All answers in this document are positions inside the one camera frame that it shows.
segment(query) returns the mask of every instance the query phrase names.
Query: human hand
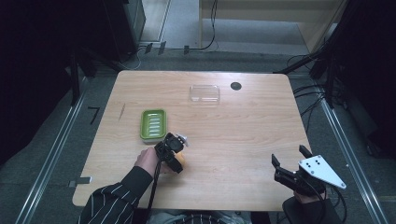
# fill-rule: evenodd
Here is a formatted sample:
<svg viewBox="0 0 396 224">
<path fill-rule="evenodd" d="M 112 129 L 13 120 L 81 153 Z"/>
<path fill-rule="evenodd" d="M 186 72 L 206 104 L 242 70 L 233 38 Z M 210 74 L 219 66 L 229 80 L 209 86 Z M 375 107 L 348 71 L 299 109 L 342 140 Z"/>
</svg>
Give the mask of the human hand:
<svg viewBox="0 0 396 224">
<path fill-rule="evenodd" d="M 313 202 L 317 202 L 317 201 L 320 200 L 320 198 L 319 198 L 317 195 L 308 197 L 308 196 L 305 196 L 305 195 L 303 195 L 303 194 L 299 194 L 299 193 L 297 193 L 296 191 L 294 191 L 293 194 L 294 194 L 294 197 L 296 198 L 296 200 L 297 200 L 299 203 L 313 203 Z M 326 197 L 327 195 L 326 195 L 325 192 L 323 192 L 323 193 L 320 194 L 320 196 L 321 196 L 322 199 L 325 199 L 325 197 Z"/>
<path fill-rule="evenodd" d="M 149 147 L 148 149 L 142 150 L 137 160 L 134 163 L 135 166 L 139 166 L 145 171 L 147 171 L 152 177 L 154 177 L 155 168 L 157 166 L 159 159 L 154 147 Z M 166 164 L 161 165 L 161 171 L 163 173 L 173 172 Z"/>
</svg>

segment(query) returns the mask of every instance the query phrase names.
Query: person's arm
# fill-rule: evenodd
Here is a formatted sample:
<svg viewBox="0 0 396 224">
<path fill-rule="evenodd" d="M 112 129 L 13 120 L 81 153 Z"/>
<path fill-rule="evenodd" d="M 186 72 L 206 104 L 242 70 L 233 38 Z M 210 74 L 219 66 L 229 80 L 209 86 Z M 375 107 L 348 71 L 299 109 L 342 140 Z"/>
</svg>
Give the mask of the person's arm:
<svg viewBox="0 0 396 224">
<path fill-rule="evenodd" d="M 97 189 L 91 195 L 78 223 L 130 223 L 140 198 L 153 180 L 157 162 L 154 148 L 143 150 L 120 183 Z"/>
<path fill-rule="evenodd" d="M 317 196 L 307 197 L 294 191 L 294 197 L 301 203 L 304 210 L 305 221 L 310 224 L 319 224 L 322 215 L 323 202 Z M 332 202 L 329 198 L 324 199 L 324 217 L 320 224 L 341 224 L 341 219 L 335 212 Z"/>
</svg>

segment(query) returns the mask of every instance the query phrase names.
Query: green soap dish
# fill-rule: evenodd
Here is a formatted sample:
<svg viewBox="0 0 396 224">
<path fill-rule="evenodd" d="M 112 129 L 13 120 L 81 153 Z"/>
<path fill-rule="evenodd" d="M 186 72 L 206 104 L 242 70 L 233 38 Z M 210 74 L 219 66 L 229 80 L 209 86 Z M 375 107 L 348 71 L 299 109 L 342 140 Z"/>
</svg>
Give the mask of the green soap dish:
<svg viewBox="0 0 396 224">
<path fill-rule="evenodd" d="M 142 113 L 140 137 L 144 143 L 159 143 L 166 135 L 166 112 L 163 109 L 150 109 Z"/>
</svg>

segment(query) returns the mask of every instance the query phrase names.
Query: striped sleeve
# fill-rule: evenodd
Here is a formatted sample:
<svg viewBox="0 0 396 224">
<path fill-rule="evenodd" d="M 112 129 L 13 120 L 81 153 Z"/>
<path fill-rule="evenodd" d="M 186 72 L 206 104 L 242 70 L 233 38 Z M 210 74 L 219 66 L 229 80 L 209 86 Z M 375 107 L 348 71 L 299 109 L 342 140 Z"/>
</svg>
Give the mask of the striped sleeve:
<svg viewBox="0 0 396 224">
<path fill-rule="evenodd" d="M 78 224 L 131 223 L 139 199 L 151 181 L 149 173 L 135 166 L 120 183 L 97 189 L 91 195 Z"/>
</svg>

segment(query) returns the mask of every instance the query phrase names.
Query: white triangular bracket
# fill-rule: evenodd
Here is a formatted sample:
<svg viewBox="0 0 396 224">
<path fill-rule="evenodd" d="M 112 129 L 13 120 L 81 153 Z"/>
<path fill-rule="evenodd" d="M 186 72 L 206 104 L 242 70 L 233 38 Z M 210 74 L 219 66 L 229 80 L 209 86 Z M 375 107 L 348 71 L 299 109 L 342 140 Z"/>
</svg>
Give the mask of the white triangular bracket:
<svg viewBox="0 0 396 224">
<path fill-rule="evenodd" d="M 347 185 L 335 173 L 332 167 L 323 157 L 314 156 L 299 162 L 299 165 L 313 177 L 322 180 L 328 184 L 334 185 L 340 189 L 346 189 Z"/>
</svg>

